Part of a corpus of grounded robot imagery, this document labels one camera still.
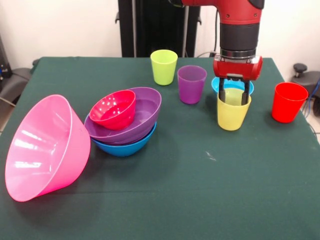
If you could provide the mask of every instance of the yellow cup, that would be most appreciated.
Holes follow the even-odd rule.
[[[241,105],[243,90],[236,88],[226,88],[225,102],[217,97],[217,115],[218,124],[227,131],[238,130],[245,120],[249,106],[251,104],[251,96],[246,105]]]
[[[154,81],[159,85],[169,85],[173,82],[178,55],[170,50],[157,50],[151,56]]]

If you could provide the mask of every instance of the white wall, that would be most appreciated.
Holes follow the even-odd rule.
[[[121,57],[117,0],[0,0],[11,67],[42,56]]]
[[[320,1],[265,2],[258,54],[272,57],[286,80],[296,62],[320,70]],[[0,0],[0,34],[13,68],[42,56],[120,57],[117,12],[117,0]],[[196,54],[214,48],[215,12],[201,9]]]

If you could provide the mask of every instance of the green tablecloth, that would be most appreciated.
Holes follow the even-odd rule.
[[[147,58],[42,58],[0,136],[0,239],[311,240],[320,239],[320,148],[300,113],[271,117],[283,81],[265,59],[242,128],[219,128],[212,59],[202,100],[180,102],[178,84],[158,86]],[[10,142],[29,109],[65,96],[84,120],[113,91],[148,86],[162,94],[157,129],[137,154],[116,158],[92,143],[87,166],[69,187],[25,203],[5,186]]]

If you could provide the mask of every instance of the purple bowl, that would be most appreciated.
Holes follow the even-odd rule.
[[[120,131],[110,130],[96,124],[87,116],[84,126],[91,138],[110,145],[126,145],[139,141],[151,131],[160,112],[161,94],[150,87],[135,87],[130,90],[136,97],[133,123]]]

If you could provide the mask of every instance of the blue bowl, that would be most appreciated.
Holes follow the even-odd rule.
[[[157,126],[157,122],[154,124],[151,131],[144,138],[142,138],[140,141],[137,141],[135,143],[128,144],[128,145],[114,146],[114,145],[108,145],[103,142],[97,141],[93,138],[91,138],[91,140],[95,142],[98,148],[100,148],[102,151],[108,154],[111,154],[116,157],[127,157],[132,154],[135,154],[146,145],[146,143],[149,141],[152,134],[154,133],[156,126]]]
[[[212,80],[211,86],[213,88],[213,90],[215,91],[215,93],[219,92],[219,77],[215,77]],[[225,79],[224,80],[224,88],[225,89],[240,89],[240,90],[245,90],[245,83],[242,81],[232,81],[232,80],[228,80]],[[250,90],[249,90],[249,95],[251,95],[255,90],[255,86],[254,84],[250,81]]]

